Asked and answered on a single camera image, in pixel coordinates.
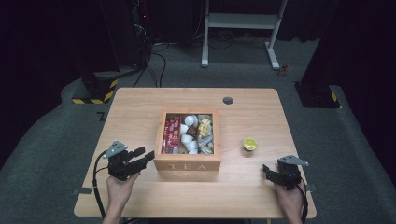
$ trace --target metal stand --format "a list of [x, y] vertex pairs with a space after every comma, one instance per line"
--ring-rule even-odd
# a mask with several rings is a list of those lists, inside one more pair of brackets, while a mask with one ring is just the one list
[[258, 15], [258, 14], [231, 14], [231, 13], [209, 13], [209, 0], [206, 0], [205, 9], [205, 37], [202, 50], [202, 67], [209, 66], [208, 60], [208, 36], [209, 27], [223, 28], [247, 28], [247, 29], [268, 29], [273, 30], [270, 42], [265, 42], [265, 49], [274, 70], [279, 70], [280, 66], [274, 52], [276, 35], [282, 22], [283, 12], [285, 11], [288, 0], [282, 0], [280, 10], [277, 15]]

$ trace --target black and yellow hazard tape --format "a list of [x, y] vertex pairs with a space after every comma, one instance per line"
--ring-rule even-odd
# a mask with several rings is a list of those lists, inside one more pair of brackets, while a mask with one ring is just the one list
[[103, 96], [100, 98], [73, 98], [72, 101], [75, 104], [78, 105], [84, 105], [84, 104], [105, 104], [108, 103], [108, 101], [111, 99], [111, 97], [114, 94], [114, 90], [116, 89], [117, 83], [119, 82], [118, 79], [113, 80], [109, 87], [108, 90], [103, 90]]

